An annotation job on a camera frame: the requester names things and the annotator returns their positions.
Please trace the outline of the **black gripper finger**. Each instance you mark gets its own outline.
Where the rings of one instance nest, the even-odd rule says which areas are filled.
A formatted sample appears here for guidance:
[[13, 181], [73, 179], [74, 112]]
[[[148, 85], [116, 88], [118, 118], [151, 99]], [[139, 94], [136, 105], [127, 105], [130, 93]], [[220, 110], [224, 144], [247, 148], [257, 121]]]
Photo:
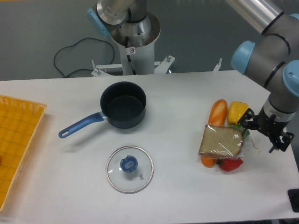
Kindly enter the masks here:
[[242, 127], [242, 136], [245, 135], [247, 130], [256, 130], [255, 118], [256, 115], [254, 114], [252, 109], [248, 108], [238, 120], [237, 124]]
[[272, 147], [269, 150], [269, 153], [272, 153], [274, 150], [281, 150], [285, 152], [293, 140], [294, 134], [291, 132], [282, 132], [280, 134], [270, 134], [269, 140], [272, 143]]

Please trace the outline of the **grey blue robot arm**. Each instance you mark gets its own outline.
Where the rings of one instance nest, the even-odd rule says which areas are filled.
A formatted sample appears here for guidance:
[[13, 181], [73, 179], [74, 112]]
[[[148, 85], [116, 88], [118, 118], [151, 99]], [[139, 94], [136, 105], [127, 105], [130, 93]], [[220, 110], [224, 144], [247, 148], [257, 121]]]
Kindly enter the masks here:
[[[285, 151], [294, 135], [284, 128], [299, 109], [299, 62], [286, 58], [299, 46], [299, 16], [287, 15], [270, 0], [230, 0], [237, 11], [263, 36], [259, 44], [243, 42], [231, 65], [270, 93], [261, 111], [248, 109], [239, 123], [245, 130], [267, 136], [272, 150]], [[99, 0], [87, 11], [101, 35], [118, 44], [125, 75], [164, 74], [174, 61], [168, 56], [154, 61], [154, 43], [160, 35], [157, 18], [144, 0]]]

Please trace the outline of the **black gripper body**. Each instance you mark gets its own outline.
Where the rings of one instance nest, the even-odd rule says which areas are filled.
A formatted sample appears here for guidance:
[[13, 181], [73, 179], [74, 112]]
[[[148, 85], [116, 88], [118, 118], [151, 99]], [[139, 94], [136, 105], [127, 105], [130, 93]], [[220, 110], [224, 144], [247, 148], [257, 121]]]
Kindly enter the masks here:
[[259, 114], [253, 118], [253, 122], [257, 131], [270, 139], [277, 139], [282, 135], [286, 122], [276, 121], [275, 118], [275, 114], [268, 117], [265, 112], [259, 112]]

